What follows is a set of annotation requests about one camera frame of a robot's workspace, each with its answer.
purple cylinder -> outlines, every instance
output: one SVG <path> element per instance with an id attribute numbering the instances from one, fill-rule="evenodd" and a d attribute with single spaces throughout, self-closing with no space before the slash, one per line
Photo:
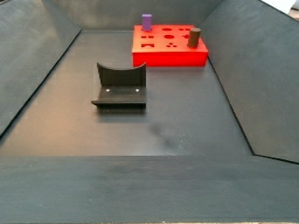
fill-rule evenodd
<path id="1" fill-rule="evenodd" d="M 150 32 L 152 30 L 152 14 L 143 14 L 143 31 Z"/>

dark gray cylinder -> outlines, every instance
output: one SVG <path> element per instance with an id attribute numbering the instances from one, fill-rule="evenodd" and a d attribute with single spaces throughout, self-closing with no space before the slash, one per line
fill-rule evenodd
<path id="1" fill-rule="evenodd" d="M 202 36 L 202 29 L 195 28 L 195 27 L 191 28 L 190 39 L 188 39 L 188 47 L 198 47 L 200 36 Z"/>

